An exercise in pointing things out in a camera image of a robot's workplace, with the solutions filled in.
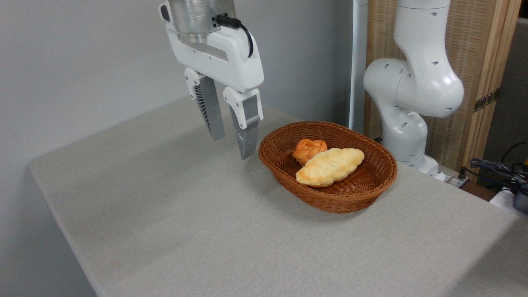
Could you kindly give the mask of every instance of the white pole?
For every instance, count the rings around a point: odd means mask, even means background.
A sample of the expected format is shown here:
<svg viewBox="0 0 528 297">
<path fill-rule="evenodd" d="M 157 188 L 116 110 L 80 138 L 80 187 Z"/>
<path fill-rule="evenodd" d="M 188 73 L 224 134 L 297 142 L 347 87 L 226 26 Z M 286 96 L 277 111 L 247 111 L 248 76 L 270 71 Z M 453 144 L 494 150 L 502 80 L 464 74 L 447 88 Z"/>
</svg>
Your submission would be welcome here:
<svg viewBox="0 0 528 297">
<path fill-rule="evenodd" d="M 365 88 L 363 76 L 366 68 L 366 34 L 369 0 L 352 0 L 352 77 L 350 87 L 350 113 L 348 127 L 363 133 Z"/>
</svg>

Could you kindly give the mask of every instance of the gray wall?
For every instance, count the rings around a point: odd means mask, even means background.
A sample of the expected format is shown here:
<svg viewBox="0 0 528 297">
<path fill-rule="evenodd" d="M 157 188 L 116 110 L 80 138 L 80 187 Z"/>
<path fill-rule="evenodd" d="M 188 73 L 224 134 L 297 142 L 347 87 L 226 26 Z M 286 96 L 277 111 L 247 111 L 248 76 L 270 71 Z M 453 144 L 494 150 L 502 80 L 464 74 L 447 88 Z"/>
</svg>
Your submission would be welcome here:
<svg viewBox="0 0 528 297">
<path fill-rule="evenodd" d="M 26 166 L 188 97 L 161 2 L 0 2 L 1 296 L 94 295 Z M 346 125 L 350 1 L 235 5 L 261 52 L 263 103 Z"/>
</svg>

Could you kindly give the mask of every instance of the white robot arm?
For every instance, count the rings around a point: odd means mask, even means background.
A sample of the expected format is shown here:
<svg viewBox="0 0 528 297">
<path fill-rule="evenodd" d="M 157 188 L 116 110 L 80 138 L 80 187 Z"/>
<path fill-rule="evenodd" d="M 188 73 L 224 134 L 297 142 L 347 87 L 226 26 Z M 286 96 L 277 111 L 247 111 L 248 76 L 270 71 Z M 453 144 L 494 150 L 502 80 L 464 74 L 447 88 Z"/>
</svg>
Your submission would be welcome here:
<svg viewBox="0 0 528 297">
<path fill-rule="evenodd" d="M 447 117 L 464 97 L 445 50 L 450 0 L 398 0 L 394 40 L 407 61 L 379 59 L 364 76 L 383 122 L 383 145 L 395 159 L 443 179 L 425 155 L 427 126 L 419 114 Z"/>
<path fill-rule="evenodd" d="M 169 0 L 159 7 L 166 20 L 174 55 L 187 66 L 185 79 L 214 140 L 225 135 L 214 81 L 227 87 L 223 98 L 231 116 L 242 159 L 257 145 L 263 119 L 260 92 L 264 81 L 253 36 L 235 18 L 233 0 Z"/>
</svg>

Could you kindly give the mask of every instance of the wicker basket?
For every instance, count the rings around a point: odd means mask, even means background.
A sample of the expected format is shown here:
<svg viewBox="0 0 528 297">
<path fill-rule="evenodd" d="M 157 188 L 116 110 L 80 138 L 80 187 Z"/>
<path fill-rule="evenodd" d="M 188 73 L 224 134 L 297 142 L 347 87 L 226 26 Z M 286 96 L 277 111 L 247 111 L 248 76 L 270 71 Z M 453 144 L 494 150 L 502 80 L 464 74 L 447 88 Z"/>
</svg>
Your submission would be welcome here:
<svg viewBox="0 0 528 297">
<path fill-rule="evenodd" d="M 303 139 L 322 139 L 328 148 L 352 147 L 365 153 L 365 160 L 343 181 L 327 188 L 310 188 L 297 182 L 301 165 L 291 155 Z M 345 214 L 370 206 L 388 189 L 398 167 L 382 145 L 346 127 L 327 122 L 296 122 L 268 134 L 259 147 L 259 157 L 277 181 L 307 204 L 328 212 Z"/>
</svg>

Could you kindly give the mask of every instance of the bread roll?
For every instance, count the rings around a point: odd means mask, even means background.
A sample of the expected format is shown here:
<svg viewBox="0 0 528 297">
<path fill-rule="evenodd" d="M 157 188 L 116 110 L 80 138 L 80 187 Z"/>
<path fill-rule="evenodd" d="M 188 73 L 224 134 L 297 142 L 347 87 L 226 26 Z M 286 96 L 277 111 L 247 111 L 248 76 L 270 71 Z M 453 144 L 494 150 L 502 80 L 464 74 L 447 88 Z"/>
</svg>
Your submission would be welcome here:
<svg viewBox="0 0 528 297">
<path fill-rule="evenodd" d="M 316 154 L 297 172 L 297 181 L 310 187 L 328 187 L 342 181 L 363 162 L 365 155 L 355 148 L 331 148 Z"/>
<path fill-rule="evenodd" d="M 299 164 L 304 166 L 308 160 L 316 154 L 326 151 L 328 148 L 326 142 L 322 140 L 302 139 L 297 144 L 293 156 Z"/>
</svg>

